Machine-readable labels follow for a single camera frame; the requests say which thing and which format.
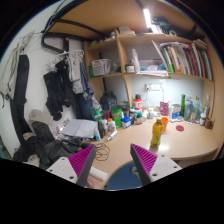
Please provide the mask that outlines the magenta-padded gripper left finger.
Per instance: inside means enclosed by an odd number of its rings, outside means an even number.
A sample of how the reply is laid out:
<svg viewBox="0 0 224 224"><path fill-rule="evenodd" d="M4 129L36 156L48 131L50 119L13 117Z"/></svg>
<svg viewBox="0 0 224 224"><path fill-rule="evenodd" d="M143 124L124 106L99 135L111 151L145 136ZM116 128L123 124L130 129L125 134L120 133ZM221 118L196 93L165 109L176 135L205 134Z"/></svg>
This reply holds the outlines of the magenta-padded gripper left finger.
<svg viewBox="0 0 224 224"><path fill-rule="evenodd" d="M69 158L60 157L47 172L84 187L95 156L96 148L90 145Z"/></svg>

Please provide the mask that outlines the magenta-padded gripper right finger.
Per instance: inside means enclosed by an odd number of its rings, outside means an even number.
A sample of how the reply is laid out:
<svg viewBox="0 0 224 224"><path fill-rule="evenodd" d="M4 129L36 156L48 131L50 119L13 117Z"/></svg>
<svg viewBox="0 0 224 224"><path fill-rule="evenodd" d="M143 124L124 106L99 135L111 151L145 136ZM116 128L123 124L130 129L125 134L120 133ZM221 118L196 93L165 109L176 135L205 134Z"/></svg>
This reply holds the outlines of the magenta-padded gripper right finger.
<svg viewBox="0 0 224 224"><path fill-rule="evenodd" d="M130 146L130 154L143 186L181 170L168 156L156 155L135 144Z"/></svg>

